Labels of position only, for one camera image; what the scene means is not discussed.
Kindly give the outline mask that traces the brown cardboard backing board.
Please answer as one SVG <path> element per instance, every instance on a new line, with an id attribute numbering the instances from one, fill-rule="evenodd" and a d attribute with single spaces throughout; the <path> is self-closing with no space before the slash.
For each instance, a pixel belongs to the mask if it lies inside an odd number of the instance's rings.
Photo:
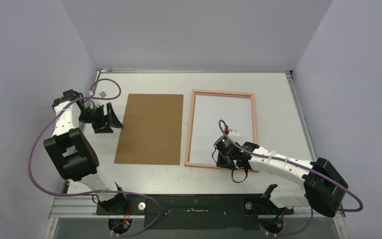
<path id="1" fill-rule="evenodd" d="M 184 97 L 129 94 L 114 162 L 179 165 Z"/>

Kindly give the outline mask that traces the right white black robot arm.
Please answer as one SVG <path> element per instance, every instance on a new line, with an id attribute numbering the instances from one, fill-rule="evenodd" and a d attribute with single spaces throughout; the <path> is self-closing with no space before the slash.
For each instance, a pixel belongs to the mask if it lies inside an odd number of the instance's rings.
<path id="1" fill-rule="evenodd" d="M 324 158 L 316 161 L 299 160 L 267 150 L 255 143 L 232 143 L 221 136 L 215 143 L 217 166 L 270 173 L 293 183 L 291 186 L 270 185 L 261 200 L 262 209 L 269 214 L 278 209 L 311 207 L 326 217 L 334 217 L 345 196 L 348 184 Z"/>

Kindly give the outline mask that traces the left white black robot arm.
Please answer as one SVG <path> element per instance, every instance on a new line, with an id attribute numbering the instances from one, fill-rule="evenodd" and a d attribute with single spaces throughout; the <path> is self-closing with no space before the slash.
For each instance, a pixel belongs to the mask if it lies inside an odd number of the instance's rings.
<path id="1" fill-rule="evenodd" d="M 90 123 L 95 133 L 113 133 L 114 128 L 123 128 L 123 124 L 111 103 L 86 107 L 81 97 L 81 93 L 68 90 L 54 100 L 52 107 L 60 117 L 52 136 L 44 140 L 44 147 L 63 179 L 94 191 L 98 205 L 106 212 L 123 214 L 129 208 L 126 195 L 116 182 L 99 171 L 98 156 L 80 129 L 81 123 Z"/>

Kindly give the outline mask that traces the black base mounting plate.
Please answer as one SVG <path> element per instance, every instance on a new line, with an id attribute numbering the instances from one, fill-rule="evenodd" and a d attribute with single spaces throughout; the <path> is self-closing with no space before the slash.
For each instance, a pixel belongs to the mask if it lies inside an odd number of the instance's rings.
<path id="1" fill-rule="evenodd" d="M 96 214 L 109 216 L 111 226 L 126 219 L 143 222 L 151 230 L 258 230 L 260 222 L 271 223 L 293 209 L 278 208 L 261 194 L 152 195 L 152 200 L 127 195 L 129 207 L 109 213 L 101 206 Z"/>

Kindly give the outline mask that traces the aluminium front rail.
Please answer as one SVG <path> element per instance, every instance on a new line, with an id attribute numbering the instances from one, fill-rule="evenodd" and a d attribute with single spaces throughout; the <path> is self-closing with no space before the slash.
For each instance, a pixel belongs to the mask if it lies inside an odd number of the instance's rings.
<path id="1" fill-rule="evenodd" d="M 290 215 L 295 217 L 309 217 L 309 208 L 294 208 L 294 212 Z M 136 212 L 133 210 L 132 213 L 126 216 L 127 219 L 133 218 L 145 218 L 145 212 Z M 209 209 L 197 209 L 191 207 L 185 207 L 185 209 L 166 209 L 162 210 L 162 216 L 167 216 L 172 212 L 185 212 L 185 213 L 206 213 L 210 212 Z M 78 198 L 61 198 L 57 197 L 54 200 L 49 218 L 118 218 L 122 219 L 123 214 L 113 214 L 105 212 L 97 204 L 93 203 L 91 197 L 80 196 Z"/>

